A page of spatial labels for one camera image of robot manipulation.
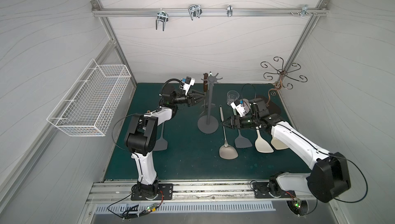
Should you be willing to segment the steel turner metal handle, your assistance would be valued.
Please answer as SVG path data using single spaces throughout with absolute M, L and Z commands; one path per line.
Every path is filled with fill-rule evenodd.
M 219 149 L 219 156 L 226 160 L 236 159 L 238 157 L 238 152 L 233 146 L 228 144 L 225 127 L 222 126 L 222 128 L 224 133 L 224 144 Z

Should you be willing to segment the cream spatula wooden handle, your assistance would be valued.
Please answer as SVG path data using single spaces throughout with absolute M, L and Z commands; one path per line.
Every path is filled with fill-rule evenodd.
M 255 141 L 256 150 L 260 153 L 265 153 L 265 154 L 273 153 L 274 150 L 271 147 L 271 145 L 262 138 L 259 127 L 255 127 L 255 128 L 257 133 L 257 139 Z

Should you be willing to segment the dark brown handled utensil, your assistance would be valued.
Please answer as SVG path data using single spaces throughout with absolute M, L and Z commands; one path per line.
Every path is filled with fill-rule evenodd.
M 208 73 L 204 73 L 204 77 L 203 77 L 203 91 L 204 93 L 207 92 L 208 89 Z

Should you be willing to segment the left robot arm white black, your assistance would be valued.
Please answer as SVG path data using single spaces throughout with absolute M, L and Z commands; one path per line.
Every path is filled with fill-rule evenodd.
M 132 114 L 126 136 L 125 151 L 131 153 L 138 171 L 136 189 L 143 197 L 154 199 L 159 193 L 159 180 L 154 168 L 153 149 L 156 144 L 157 127 L 175 117 L 178 105 L 194 106 L 205 94 L 191 89 L 195 79 L 169 79 L 160 89 L 158 108 L 144 114 Z

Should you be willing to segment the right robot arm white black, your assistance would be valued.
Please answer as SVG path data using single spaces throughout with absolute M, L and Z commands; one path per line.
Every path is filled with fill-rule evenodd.
M 351 189 L 348 164 L 351 160 L 341 153 L 332 153 L 313 143 L 281 115 L 278 105 L 262 96 L 253 99 L 227 96 L 232 116 L 222 120 L 223 127 L 237 130 L 265 131 L 272 137 L 262 146 L 264 153 L 291 149 L 310 169 L 309 173 L 279 172 L 272 176 L 267 190 L 274 198 L 286 191 L 311 194 L 318 201 L 339 201 L 339 195 Z

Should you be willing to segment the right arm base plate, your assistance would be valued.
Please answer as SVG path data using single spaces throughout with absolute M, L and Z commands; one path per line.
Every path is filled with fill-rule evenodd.
M 254 198 L 256 199 L 268 199 L 268 198 L 278 198 L 278 196 L 273 195 L 268 187 L 268 182 L 257 182 L 251 181 L 250 188 L 254 193 Z

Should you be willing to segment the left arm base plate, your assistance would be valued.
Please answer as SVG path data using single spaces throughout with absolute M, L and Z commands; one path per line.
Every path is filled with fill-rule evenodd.
M 171 200 L 173 198 L 173 184 L 154 183 L 153 185 L 143 185 L 140 183 L 132 187 L 131 200 Z

